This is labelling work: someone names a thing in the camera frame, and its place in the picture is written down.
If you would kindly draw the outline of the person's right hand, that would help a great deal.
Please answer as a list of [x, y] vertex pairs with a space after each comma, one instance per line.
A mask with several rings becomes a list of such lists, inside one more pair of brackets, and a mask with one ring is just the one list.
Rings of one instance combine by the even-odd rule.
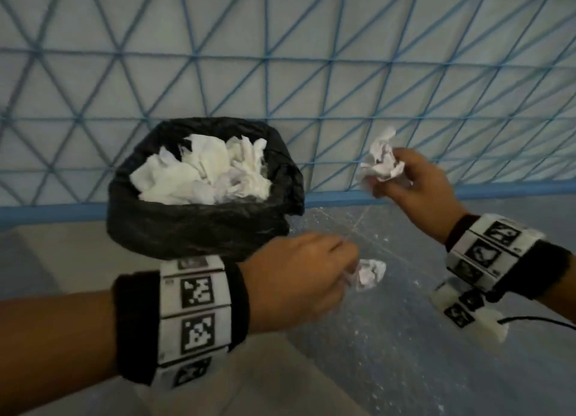
[[416, 150], [410, 150], [410, 197], [391, 200], [419, 230], [445, 245], [450, 232], [468, 210], [457, 199], [445, 172]]

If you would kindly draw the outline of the person's left hand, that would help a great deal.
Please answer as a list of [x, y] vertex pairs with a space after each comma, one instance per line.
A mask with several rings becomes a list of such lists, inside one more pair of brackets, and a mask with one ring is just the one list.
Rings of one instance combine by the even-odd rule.
[[250, 334], [290, 329], [342, 302], [347, 289], [332, 291], [326, 279], [328, 236], [338, 235], [278, 237], [238, 265], [248, 293]]

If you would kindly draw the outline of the large white paper ball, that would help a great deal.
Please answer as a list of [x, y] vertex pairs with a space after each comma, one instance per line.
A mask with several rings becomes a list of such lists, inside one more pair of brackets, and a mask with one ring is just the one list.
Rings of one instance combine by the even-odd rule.
[[364, 182], [366, 178], [374, 178], [379, 183], [385, 183], [404, 174], [405, 163], [395, 158], [391, 146], [395, 136], [396, 129], [388, 126], [373, 140], [368, 154], [356, 170], [356, 181]]

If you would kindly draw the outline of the small white paper ball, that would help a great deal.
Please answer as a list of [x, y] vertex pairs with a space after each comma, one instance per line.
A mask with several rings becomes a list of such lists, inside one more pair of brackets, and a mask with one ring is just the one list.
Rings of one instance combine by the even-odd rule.
[[384, 278], [386, 263], [375, 259], [360, 259], [355, 270], [344, 272], [343, 277], [350, 289], [363, 292], [375, 288]]

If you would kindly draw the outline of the person's left forearm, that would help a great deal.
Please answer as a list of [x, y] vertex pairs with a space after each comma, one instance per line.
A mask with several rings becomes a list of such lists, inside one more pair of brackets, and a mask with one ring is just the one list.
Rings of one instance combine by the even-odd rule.
[[118, 376], [112, 290], [0, 301], [0, 416]]

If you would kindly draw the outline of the person's right forearm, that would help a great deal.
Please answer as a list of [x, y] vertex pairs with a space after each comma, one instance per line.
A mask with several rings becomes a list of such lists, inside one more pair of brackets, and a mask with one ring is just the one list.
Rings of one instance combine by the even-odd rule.
[[576, 256], [570, 255], [561, 277], [537, 301], [576, 325]]

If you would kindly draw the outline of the right wristband with marker tiles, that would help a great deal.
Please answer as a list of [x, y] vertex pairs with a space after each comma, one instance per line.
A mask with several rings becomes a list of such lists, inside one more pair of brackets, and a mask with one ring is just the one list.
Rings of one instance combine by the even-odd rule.
[[431, 293], [431, 303], [452, 324], [479, 341], [503, 343], [509, 325], [536, 321], [576, 331], [576, 325], [536, 316], [505, 317], [489, 304], [507, 293], [537, 300], [565, 271], [567, 249], [544, 233], [497, 214], [465, 215], [445, 244], [452, 274]]

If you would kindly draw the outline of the wristband with marker tiles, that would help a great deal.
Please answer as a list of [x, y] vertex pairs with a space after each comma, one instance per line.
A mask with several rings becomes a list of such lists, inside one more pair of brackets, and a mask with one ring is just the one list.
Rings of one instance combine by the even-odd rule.
[[452, 324], [479, 341], [503, 343], [509, 325], [536, 321], [576, 331], [576, 325], [536, 316], [505, 317], [489, 304], [507, 293], [537, 300], [565, 271], [567, 249], [544, 233], [497, 214], [465, 215], [445, 244], [452, 274], [431, 293], [431, 303]]
[[240, 267], [218, 255], [121, 275], [111, 293], [118, 373], [155, 391], [204, 379], [248, 335], [249, 296]]

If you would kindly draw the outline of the black bin bag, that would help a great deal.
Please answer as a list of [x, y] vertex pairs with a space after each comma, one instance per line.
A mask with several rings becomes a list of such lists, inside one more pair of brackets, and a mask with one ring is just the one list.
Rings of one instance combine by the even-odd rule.
[[[246, 136], [267, 141], [264, 162], [271, 193], [215, 205], [165, 205], [139, 199], [129, 175], [162, 147], [170, 151], [191, 134], [222, 139]], [[116, 169], [108, 186], [106, 230], [123, 248], [159, 260], [220, 255], [235, 261], [290, 232], [288, 216], [305, 211], [304, 177], [280, 132], [263, 121], [193, 117], [161, 121]]]

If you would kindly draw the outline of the pile of crumpled white paper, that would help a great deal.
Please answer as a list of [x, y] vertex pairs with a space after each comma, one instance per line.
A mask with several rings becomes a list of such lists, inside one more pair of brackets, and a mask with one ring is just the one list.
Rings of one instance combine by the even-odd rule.
[[129, 175], [141, 201], [211, 206], [268, 199], [272, 182], [264, 162], [267, 140], [233, 136], [224, 141], [200, 134], [185, 139], [191, 149], [179, 145], [179, 160], [162, 146]]

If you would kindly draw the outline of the left wristband with marker tiles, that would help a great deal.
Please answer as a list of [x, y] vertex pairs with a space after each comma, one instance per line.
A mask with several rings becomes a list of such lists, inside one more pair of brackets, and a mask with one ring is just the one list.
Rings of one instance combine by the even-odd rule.
[[249, 296], [240, 267], [218, 255], [121, 275], [111, 293], [118, 373], [155, 391], [204, 379], [248, 335]]

